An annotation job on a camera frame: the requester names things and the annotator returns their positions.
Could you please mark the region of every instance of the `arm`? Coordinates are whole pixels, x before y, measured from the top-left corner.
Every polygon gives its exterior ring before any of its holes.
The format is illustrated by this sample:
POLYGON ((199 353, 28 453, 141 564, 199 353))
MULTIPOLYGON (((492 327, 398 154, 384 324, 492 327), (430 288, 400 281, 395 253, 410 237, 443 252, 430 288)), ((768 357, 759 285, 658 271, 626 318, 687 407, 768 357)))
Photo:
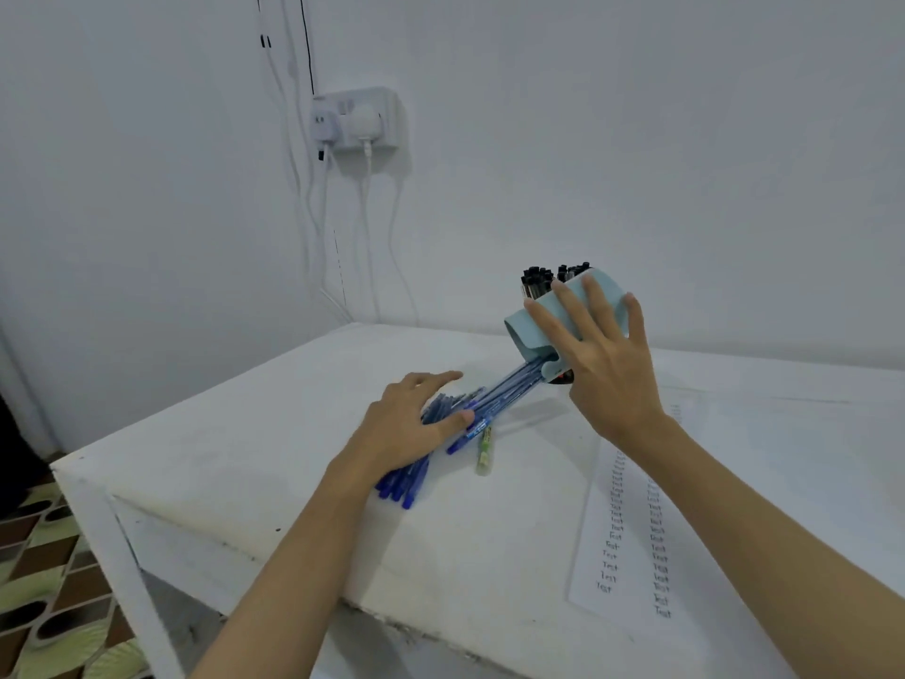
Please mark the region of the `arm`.
POLYGON ((575 371, 571 397, 673 500, 786 661, 802 677, 905 676, 905 599, 764 500, 663 412, 637 300, 629 337, 591 277, 588 308, 561 283, 576 340, 526 307, 575 371))
POLYGON ((461 377, 409 374, 387 387, 261 570, 191 679, 300 679, 311 674, 346 580, 374 484, 465 429, 472 412, 421 424, 424 403, 461 377))

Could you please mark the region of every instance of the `patterned floor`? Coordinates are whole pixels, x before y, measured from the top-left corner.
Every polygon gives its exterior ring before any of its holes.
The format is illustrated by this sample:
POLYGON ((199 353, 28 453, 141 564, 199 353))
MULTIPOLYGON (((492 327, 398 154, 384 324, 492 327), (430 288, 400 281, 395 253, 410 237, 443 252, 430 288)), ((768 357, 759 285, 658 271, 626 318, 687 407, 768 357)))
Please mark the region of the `patterned floor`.
POLYGON ((0 677, 153 679, 50 475, 0 521, 0 677))

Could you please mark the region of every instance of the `power outlet box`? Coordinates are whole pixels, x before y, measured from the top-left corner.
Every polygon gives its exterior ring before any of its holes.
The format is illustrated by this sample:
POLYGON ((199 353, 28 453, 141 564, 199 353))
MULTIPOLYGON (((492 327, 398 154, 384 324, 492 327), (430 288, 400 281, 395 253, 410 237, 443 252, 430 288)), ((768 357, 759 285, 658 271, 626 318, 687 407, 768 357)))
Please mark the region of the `power outlet box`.
POLYGON ((389 88, 363 88, 325 93, 314 98, 312 107, 332 112, 339 124, 339 137, 332 146, 333 152, 361 152, 364 149, 360 141, 348 135, 349 116, 357 105, 362 104, 376 109, 383 125, 383 134, 371 147, 375 150, 399 147, 401 134, 396 93, 389 88))

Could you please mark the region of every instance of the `forearm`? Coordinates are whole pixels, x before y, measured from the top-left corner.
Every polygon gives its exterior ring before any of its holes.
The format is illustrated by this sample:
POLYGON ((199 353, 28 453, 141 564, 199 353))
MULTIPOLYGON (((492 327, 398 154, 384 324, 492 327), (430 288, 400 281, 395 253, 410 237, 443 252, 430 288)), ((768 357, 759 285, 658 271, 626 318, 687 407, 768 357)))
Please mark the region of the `forearm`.
POLYGON ((802 677, 905 672, 905 600, 766 501, 665 416, 624 450, 694 527, 802 677))
POLYGON ((192 679, 308 677, 346 580, 368 478, 331 463, 192 679))

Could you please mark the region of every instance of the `light blue pen holder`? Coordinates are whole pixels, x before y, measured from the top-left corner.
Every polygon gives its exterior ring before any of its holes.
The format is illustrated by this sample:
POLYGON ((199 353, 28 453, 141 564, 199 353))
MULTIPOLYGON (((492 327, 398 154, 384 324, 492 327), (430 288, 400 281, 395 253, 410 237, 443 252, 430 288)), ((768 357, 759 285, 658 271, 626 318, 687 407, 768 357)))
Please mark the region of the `light blue pen holder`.
MULTIPOLYGON (((584 307, 587 307, 587 295, 584 294, 584 287, 581 285, 581 280, 582 277, 586 276, 588 273, 590 273, 597 280, 597 283, 600 284, 600 287, 604 289, 606 299, 613 305, 619 328, 622 329, 623 333, 628 334, 628 312, 626 311, 625 304, 622 300, 625 292, 619 288, 619 285, 613 281, 613 279, 599 269, 589 269, 586 272, 575 276, 573 279, 569 279, 566 282, 566 287, 570 289, 572 293, 578 295, 578 299, 582 301, 584 307)), ((559 319, 573 336, 581 340, 581 334, 578 333, 575 322, 572 321, 566 313, 566 309, 559 303, 556 293, 551 290, 547 295, 542 295, 537 298, 537 302, 546 307, 554 317, 559 319)), ((563 372, 568 371, 569 366, 566 361, 560 356, 557 349, 553 347, 553 344, 550 343, 543 331, 537 328, 534 319, 531 319, 531 315, 529 315, 525 309, 520 309, 515 314, 507 317, 505 323, 506 330, 509 331, 512 340, 518 348, 518 352, 521 353, 526 362, 531 362, 539 357, 546 357, 553 353, 557 354, 557 359, 545 363, 540 368, 540 373, 544 376, 546 381, 552 381, 563 372)))

